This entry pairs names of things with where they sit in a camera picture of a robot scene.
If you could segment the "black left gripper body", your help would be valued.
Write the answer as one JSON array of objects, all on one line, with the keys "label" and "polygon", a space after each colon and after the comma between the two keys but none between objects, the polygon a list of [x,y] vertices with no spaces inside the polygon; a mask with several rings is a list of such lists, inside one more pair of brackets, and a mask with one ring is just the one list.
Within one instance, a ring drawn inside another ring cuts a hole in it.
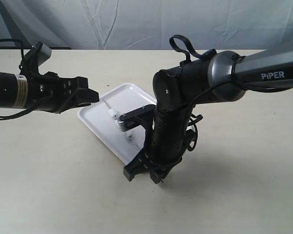
[{"label": "black left gripper body", "polygon": [[56,73],[47,72],[44,75],[33,73],[27,81],[27,107],[38,104],[37,110],[55,114],[74,107],[75,78],[61,78]]}]

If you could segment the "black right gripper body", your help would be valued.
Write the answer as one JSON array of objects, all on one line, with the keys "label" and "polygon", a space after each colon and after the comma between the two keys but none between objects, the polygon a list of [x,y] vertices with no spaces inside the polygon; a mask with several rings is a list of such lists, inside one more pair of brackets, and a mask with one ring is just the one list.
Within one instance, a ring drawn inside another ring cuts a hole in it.
[{"label": "black right gripper body", "polygon": [[142,150],[136,156],[137,171],[167,171],[180,162],[188,147],[183,117],[137,118],[145,129]]}]

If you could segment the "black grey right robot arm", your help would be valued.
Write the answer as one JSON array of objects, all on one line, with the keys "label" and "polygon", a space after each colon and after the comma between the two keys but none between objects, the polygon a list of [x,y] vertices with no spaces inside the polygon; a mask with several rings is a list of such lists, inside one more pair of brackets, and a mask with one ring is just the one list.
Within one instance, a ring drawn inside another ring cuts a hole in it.
[{"label": "black grey right robot arm", "polygon": [[162,181],[197,144],[196,105],[233,102],[246,91],[283,92],[293,88],[293,46],[270,49],[249,56],[233,51],[207,51],[177,67],[162,69],[153,77],[155,104],[120,116],[123,131],[145,129],[142,149],[124,167],[127,180],[149,173],[154,183]]}]

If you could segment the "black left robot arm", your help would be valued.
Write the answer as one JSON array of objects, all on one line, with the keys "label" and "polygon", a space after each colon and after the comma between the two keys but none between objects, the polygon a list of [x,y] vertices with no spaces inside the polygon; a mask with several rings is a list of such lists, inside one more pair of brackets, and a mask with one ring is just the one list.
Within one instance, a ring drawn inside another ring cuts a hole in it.
[{"label": "black left robot arm", "polygon": [[33,109],[54,114],[99,102],[99,93],[88,87],[84,77],[61,78],[0,72],[0,108]]}]

